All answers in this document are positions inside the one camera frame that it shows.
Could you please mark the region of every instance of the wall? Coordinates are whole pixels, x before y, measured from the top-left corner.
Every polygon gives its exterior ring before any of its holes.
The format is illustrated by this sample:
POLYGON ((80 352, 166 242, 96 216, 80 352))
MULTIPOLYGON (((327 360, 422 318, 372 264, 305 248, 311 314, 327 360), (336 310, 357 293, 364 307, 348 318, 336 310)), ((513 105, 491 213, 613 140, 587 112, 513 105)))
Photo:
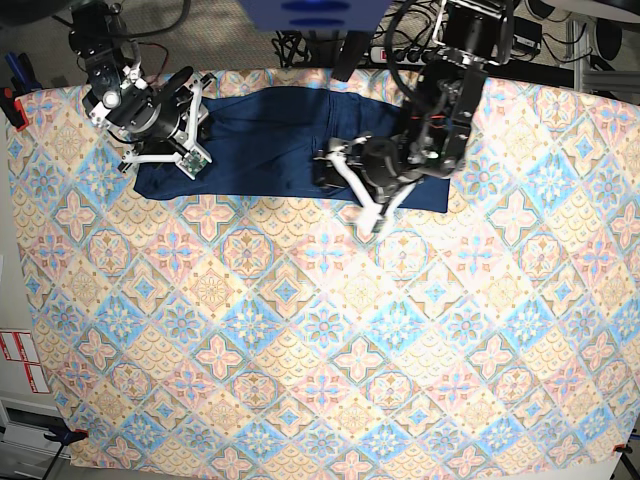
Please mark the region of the wall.
MULTIPOLYGON (((0 328, 31 330, 31 313, 22 280, 22 268, 9 194, 9 167, 5 116, 0 111, 0 254, 4 257, 0 278, 0 328)), ((7 362, 0 355, 0 397, 54 406, 51 395, 34 394, 21 363, 7 362)))

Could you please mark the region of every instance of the sticker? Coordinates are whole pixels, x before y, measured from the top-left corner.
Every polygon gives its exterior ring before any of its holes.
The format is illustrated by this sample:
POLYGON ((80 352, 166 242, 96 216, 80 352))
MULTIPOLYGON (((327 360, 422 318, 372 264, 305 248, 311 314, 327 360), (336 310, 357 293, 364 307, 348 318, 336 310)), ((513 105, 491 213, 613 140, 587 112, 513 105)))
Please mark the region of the sticker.
POLYGON ((51 393, 47 386, 47 381, 44 378, 44 372, 40 365, 34 365, 32 363, 24 364, 24 371, 27 374, 29 380, 29 386, 33 393, 51 393))
POLYGON ((40 363, 31 332, 4 330, 0 332, 0 346, 10 362, 40 363))

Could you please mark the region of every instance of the black cable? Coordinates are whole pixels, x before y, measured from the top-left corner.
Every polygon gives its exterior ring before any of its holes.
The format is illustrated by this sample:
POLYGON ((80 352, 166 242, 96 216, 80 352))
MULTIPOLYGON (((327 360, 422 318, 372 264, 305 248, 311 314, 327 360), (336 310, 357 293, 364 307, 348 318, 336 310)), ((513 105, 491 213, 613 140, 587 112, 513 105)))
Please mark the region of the black cable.
POLYGON ((538 55, 540 55, 540 53, 525 53, 524 55, 515 55, 515 54, 511 54, 512 58, 515 58, 517 60, 522 60, 523 62, 533 62, 536 58, 538 58, 538 55))
POLYGON ((420 32, 418 33, 418 35, 415 36, 411 44, 408 47, 406 47, 406 50, 411 50, 412 48, 417 47, 418 44, 420 43, 420 37, 424 35, 426 32, 428 32, 430 28, 431 28, 431 24, 427 25, 422 30, 420 30, 420 32))
POLYGON ((164 51, 164 59, 162 60, 160 69, 158 70, 158 73, 156 73, 155 77, 153 77, 153 80, 149 82, 149 85, 153 85, 158 81, 158 79, 160 78, 160 75, 164 73, 165 68, 167 68, 167 63, 169 62, 169 49, 164 45, 162 45, 161 43, 157 43, 157 42, 138 42, 138 45, 157 47, 162 51, 164 51))
POLYGON ((58 15, 53 15, 53 18, 56 22, 59 22, 66 27, 71 28, 72 30, 76 30, 80 32, 82 35, 92 38, 111 38, 111 39, 124 39, 124 40, 132 40, 134 38, 143 38, 143 37, 153 37, 155 35, 161 35, 163 33, 169 33, 178 28, 180 25, 184 23, 184 21, 189 16, 189 10, 191 9, 191 0, 182 0, 182 10, 180 11, 180 16, 178 19, 173 22, 168 27, 159 28, 158 30, 151 30, 149 32, 139 32, 139 33, 107 33, 107 34, 96 34, 94 32, 89 32, 87 30, 82 30, 76 28, 76 26, 67 22, 65 19, 59 17, 58 15))
POLYGON ((593 54, 593 48, 589 48, 589 51, 587 53, 585 53, 584 55, 581 55, 577 58, 571 58, 569 60, 562 60, 558 57, 556 57, 556 54, 553 53, 553 50, 551 50, 551 47, 549 46, 549 44, 547 43, 547 41, 545 40, 544 37, 542 37, 542 43, 544 43, 544 45, 547 47, 547 50, 549 50, 549 53, 551 54, 551 56, 553 57, 553 59, 561 64, 564 63, 573 63, 573 62, 577 62, 578 60, 582 60, 583 58, 587 58, 589 56, 591 56, 593 54))
POLYGON ((582 25, 582 30, 580 30, 580 35, 578 35, 578 38, 576 38, 573 42, 564 42, 564 41, 554 37, 550 33, 544 33, 542 36, 543 37, 549 37, 554 42, 558 42, 558 43, 560 43, 562 45, 575 45, 580 40, 582 40, 582 37, 584 37, 584 34, 585 34, 586 31, 587 31, 587 24, 585 23, 584 25, 582 25))
POLYGON ((430 4, 422 5, 420 3, 415 4, 412 8, 417 9, 417 11, 424 12, 429 15, 433 15, 434 19, 438 16, 437 10, 435 10, 430 4))
POLYGON ((299 62, 294 63, 293 61, 295 55, 299 55, 302 58, 302 63, 308 62, 311 55, 309 51, 310 45, 313 46, 344 41, 344 38, 330 40, 305 39, 298 31, 276 31, 276 36, 277 38, 271 39, 271 45, 274 47, 274 53, 280 61, 280 68, 291 68, 299 65, 299 62), (304 47, 300 47, 302 40, 305 41, 304 47))
POLYGON ((405 38, 405 40, 402 40, 402 42, 397 43, 397 45, 404 45, 406 42, 411 43, 413 42, 413 38, 410 35, 407 35, 406 32, 402 31, 402 30, 396 30, 396 32, 398 35, 401 35, 405 38))
POLYGON ((387 65, 389 67, 389 72, 391 73, 393 81, 396 82, 398 90, 400 90, 409 100, 420 107, 423 110, 422 113, 427 115, 429 113, 433 113, 431 111, 431 108, 427 105, 427 103, 420 95, 416 94, 407 86, 406 83, 404 83, 402 77, 400 76, 400 72, 398 71, 398 63, 396 62, 396 58, 393 54, 393 34, 397 30, 398 24, 402 20, 402 17, 404 17, 405 13, 407 13, 411 6, 417 1, 418 0, 406 0, 391 19, 389 28, 384 37, 384 51, 387 55, 387 65))
POLYGON ((415 5, 413 6, 413 8, 410 8, 410 9, 407 11, 407 15, 408 15, 408 14, 410 14, 410 13, 418 13, 418 14, 420 14, 420 15, 424 15, 425 17, 427 17, 427 19, 429 20, 429 22, 431 22, 431 21, 433 21, 433 20, 434 20, 434 18, 433 18, 433 16, 432 16, 432 15, 433 15, 433 14, 432 14, 432 12, 427 12, 427 11, 425 11, 425 10, 414 10, 414 8, 415 8, 415 5))
POLYGON ((553 22, 553 23, 564 23, 567 20, 569 20, 569 17, 571 16, 571 13, 572 12, 567 13, 567 16, 564 17, 562 20, 553 20, 553 19, 551 19, 549 17, 545 18, 545 20, 548 20, 549 22, 553 22))
POLYGON ((77 66, 77 67, 78 67, 82 72, 87 73, 87 71, 86 71, 84 68, 82 68, 82 67, 80 66, 80 57, 76 57, 76 66, 77 66))
POLYGON ((107 133, 111 135, 111 138, 113 138, 116 142, 124 143, 125 145, 135 145, 136 143, 140 142, 140 140, 134 141, 134 140, 125 140, 123 138, 120 138, 111 130, 107 130, 107 133))

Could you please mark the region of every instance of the tile-pattern fabric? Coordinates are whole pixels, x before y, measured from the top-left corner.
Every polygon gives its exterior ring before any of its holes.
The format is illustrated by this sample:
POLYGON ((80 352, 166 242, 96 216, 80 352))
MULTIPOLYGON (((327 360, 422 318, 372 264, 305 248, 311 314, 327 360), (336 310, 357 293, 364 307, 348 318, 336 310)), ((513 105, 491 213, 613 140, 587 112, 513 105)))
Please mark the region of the tile-pattern fabric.
MULTIPOLYGON (((387 73, 218 72, 392 104, 387 73)), ((449 213, 384 240, 339 201, 154 202, 81 88, 8 128, 17 241, 78 466, 466 480, 599 462, 640 413, 640 111, 488 81, 449 213)))

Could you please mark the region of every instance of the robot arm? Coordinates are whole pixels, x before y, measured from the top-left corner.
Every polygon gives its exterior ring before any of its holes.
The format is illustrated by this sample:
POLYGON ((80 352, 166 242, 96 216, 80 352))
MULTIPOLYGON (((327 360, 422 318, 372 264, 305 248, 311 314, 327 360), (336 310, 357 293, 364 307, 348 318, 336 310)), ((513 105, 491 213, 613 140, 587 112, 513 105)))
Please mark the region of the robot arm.
POLYGON ((71 10, 69 45, 83 59, 91 85, 82 102, 87 116, 96 127, 126 137, 121 141, 131 148, 121 171, 135 163, 168 162, 194 180, 212 162, 198 138, 208 129, 209 112, 201 100, 213 76, 201 78, 185 67, 161 88, 148 84, 141 76, 138 44, 128 39, 120 10, 102 0, 71 10), (133 58, 125 57, 125 42, 133 58))
POLYGON ((350 186, 363 206, 358 226, 383 235, 394 210, 425 176, 450 178, 464 168, 471 120, 480 103, 487 63, 506 63, 513 38, 512 0, 442 0, 431 52, 414 90, 398 74, 392 35, 415 3, 398 10, 385 38, 389 70, 408 98, 408 119, 393 138, 362 134, 353 141, 333 139, 315 160, 315 183, 350 186), (448 14, 442 41, 437 32, 448 14))

